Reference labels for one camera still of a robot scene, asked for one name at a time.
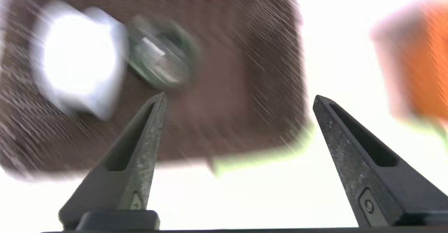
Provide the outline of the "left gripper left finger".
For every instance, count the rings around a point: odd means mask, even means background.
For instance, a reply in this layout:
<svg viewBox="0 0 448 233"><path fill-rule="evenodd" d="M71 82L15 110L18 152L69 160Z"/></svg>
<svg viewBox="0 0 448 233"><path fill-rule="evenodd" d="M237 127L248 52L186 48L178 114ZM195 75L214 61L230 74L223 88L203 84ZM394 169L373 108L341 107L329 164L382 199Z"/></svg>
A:
<svg viewBox="0 0 448 233"><path fill-rule="evenodd" d="M60 209L65 231L159 229L159 216L147 204L166 111L164 93L141 107Z"/></svg>

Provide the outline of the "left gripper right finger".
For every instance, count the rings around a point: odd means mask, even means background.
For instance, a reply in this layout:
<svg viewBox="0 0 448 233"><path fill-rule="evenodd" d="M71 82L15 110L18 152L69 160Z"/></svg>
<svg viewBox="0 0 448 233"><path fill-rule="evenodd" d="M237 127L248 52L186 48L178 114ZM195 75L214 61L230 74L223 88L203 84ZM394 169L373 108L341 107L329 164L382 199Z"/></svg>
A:
<svg viewBox="0 0 448 233"><path fill-rule="evenodd" d="M359 226L447 226L445 193L333 100L313 111Z"/></svg>

